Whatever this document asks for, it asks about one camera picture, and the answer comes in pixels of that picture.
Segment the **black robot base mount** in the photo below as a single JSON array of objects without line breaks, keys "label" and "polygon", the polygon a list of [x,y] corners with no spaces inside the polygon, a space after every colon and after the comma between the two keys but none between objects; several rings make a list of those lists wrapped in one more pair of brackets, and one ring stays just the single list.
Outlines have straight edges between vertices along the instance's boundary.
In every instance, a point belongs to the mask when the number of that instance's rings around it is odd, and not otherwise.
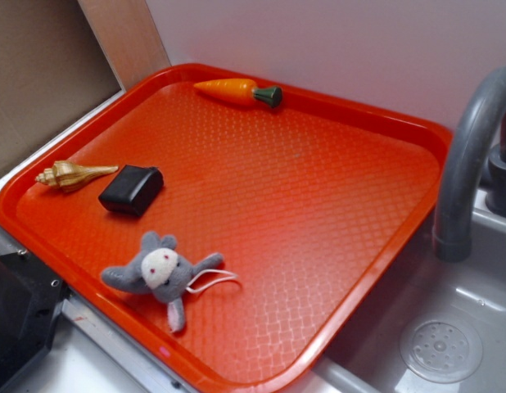
[{"label": "black robot base mount", "polygon": [[0,392],[50,352],[65,293],[36,255],[0,255]]}]

